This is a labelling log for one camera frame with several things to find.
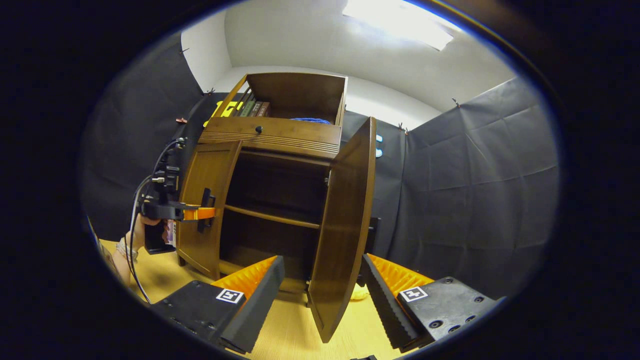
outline ceiling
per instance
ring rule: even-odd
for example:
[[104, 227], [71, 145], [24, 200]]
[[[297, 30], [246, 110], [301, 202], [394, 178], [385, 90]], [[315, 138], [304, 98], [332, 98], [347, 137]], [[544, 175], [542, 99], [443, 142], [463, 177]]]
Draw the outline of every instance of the ceiling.
[[461, 32], [442, 51], [394, 38], [342, 15], [347, 0], [251, 0], [227, 10], [233, 67], [297, 66], [387, 86], [439, 110], [515, 76], [493, 51]]

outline blue object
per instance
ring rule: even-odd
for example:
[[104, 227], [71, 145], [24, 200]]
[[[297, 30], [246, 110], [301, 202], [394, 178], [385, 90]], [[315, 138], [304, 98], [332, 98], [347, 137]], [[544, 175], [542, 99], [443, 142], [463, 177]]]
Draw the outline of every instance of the blue object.
[[320, 124], [331, 124], [330, 122], [328, 122], [327, 120], [323, 120], [323, 119], [316, 119], [314, 117], [295, 117], [291, 120], [300, 120], [300, 121], [309, 121], [309, 122], [317, 122]]

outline wooden table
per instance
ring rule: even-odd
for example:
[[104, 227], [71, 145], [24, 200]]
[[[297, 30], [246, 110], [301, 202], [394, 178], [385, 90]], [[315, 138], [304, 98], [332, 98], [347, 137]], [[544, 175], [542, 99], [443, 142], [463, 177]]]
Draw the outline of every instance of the wooden table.
[[[115, 242], [102, 240], [102, 243], [113, 253]], [[175, 252], [150, 256], [140, 249], [136, 273], [151, 302], [162, 300], [192, 280], [212, 282], [189, 264], [180, 267]], [[135, 283], [132, 290], [142, 297]], [[349, 303], [335, 335], [327, 344], [320, 340], [311, 311], [304, 301], [302, 294], [280, 293], [269, 310], [253, 352], [244, 356], [256, 360], [348, 360], [369, 355], [386, 360], [401, 356], [400, 351], [389, 344], [371, 297]]]

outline drawer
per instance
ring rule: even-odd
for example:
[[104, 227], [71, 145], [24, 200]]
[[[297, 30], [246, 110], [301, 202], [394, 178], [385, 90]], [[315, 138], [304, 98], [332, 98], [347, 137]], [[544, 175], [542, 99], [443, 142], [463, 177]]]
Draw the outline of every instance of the drawer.
[[271, 117], [213, 117], [200, 143], [242, 140], [243, 147], [333, 159], [342, 127]]

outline open cabinet door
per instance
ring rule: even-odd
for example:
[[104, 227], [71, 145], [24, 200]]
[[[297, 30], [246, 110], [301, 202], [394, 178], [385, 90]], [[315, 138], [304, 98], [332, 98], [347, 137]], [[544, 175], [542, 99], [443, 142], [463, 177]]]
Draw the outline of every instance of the open cabinet door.
[[211, 195], [216, 198], [216, 217], [211, 227], [204, 227], [199, 232], [197, 222], [177, 222], [176, 229], [180, 264], [184, 265], [186, 261], [214, 280], [220, 278], [222, 216], [241, 147], [242, 141], [197, 145], [180, 193], [180, 202], [194, 205], [201, 204], [205, 188], [211, 189]]
[[308, 303], [323, 343], [349, 304], [369, 231], [376, 165], [376, 119], [369, 118], [331, 164]]

